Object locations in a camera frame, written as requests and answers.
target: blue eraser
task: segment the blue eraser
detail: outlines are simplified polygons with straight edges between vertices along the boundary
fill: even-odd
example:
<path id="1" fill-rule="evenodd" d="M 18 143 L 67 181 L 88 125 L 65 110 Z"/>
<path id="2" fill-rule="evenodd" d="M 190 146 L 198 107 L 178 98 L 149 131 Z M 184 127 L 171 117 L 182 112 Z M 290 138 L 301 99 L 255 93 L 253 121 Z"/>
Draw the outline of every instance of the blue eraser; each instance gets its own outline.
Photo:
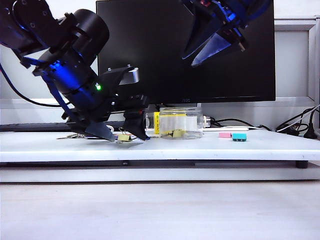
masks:
<path id="1" fill-rule="evenodd" d="M 247 141 L 246 133 L 232 133 L 232 140 L 236 142 L 245 142 Z"/>

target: robotic arm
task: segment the robotic arm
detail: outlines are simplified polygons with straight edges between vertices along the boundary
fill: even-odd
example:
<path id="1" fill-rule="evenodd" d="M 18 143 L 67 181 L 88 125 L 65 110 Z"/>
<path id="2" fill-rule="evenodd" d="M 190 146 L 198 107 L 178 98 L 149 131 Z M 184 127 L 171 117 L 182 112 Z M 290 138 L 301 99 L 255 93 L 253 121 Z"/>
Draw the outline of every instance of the robotic arm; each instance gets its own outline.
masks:
<path id="1" fill-rule="evenodd" d="M 182 0 L 194 15 L 194 26 L 182 58 L 202 48 L 192 66 L 246 41 L 238 28 L 260 16 L 272 0 Z M 134 68 L 112 69 L 97 76 L 90 65 L 109 39 L 106 23 L 95 13 L 80 9 L 54 19 L 45 0 L 1 0 L 0 44 L 13 50 L 20 63 L 35 66 L 51 94 L 64 110 L 63 119 L 76 133 L 114 141 L 104 124 L 112 112 L 124 111 L 124 128 L 142 140 L 144 95 L 119 96 L 117 88 Z M 39 59 L 28 57 L 47 50 Z M 70 109 L 61 94 L 74 105 Z"/>
<path id="2" fill-rule="evenodd" d="M 80 9 L 54 19 L 45 0 L 1 0 L 0 11 L 0 43 L 11 48 L 26 68 L 36 66 L 33 75 L 46 82 L 73 132 L 114 141 L 104 121 L 111 112 L 125 111 L 124 128 L 148 138 L 143 127 L 147 97 L 117 94 L 124 75 L 134 68 L 113 69 L 101 76 L 90 68 L 109 39 L 108 27 L 98 15 Z M 45 49 L 39 59 L 28 57 Z"/>

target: black rubber foot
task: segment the black rubber foot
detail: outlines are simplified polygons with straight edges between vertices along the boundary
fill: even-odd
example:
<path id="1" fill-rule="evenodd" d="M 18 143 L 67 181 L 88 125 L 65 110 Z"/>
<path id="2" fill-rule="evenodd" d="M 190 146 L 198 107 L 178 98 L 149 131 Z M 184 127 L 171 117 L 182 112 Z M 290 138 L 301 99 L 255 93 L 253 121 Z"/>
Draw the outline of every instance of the black rubber foot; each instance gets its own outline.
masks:
<path id="1" fill-rule="evenodd" d="M 295 161 L 295 166 L 298 169 L 307 169 L 308 168 L 308 161 Z"/>

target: monitor screen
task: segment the monitor screen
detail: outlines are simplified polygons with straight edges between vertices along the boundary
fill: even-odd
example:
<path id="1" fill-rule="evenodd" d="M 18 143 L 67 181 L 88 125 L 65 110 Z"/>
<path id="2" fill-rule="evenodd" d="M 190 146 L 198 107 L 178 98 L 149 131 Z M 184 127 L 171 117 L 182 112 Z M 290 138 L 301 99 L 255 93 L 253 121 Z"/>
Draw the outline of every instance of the monitor screen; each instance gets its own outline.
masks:
<path id="1" fill-rule="evenodd" d="M 98 56 L 98 72 L 128 64 L 139 68 L 139 83 L 119 94 L 144 94 L 152 104 L 274 101 L 274 5 L 248 28 L 240 29 L 249 47 L 222 51 L 198 67 L 182 59 L 193 15 L 179 0 L 105 0 L 96 11 L 110 39 Z"/>

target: pink eraser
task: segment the pink eraser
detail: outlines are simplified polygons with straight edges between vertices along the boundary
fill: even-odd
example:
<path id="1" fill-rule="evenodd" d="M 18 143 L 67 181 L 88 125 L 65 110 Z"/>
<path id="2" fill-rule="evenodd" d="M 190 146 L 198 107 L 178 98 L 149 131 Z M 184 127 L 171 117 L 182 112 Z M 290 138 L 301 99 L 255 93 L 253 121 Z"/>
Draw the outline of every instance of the pink eraser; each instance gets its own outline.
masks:
<path id="1" fill-rule="evenodd" d="M 230 139 L 232 134 L 231 132 L 219 132 L 219 138 Z"/>

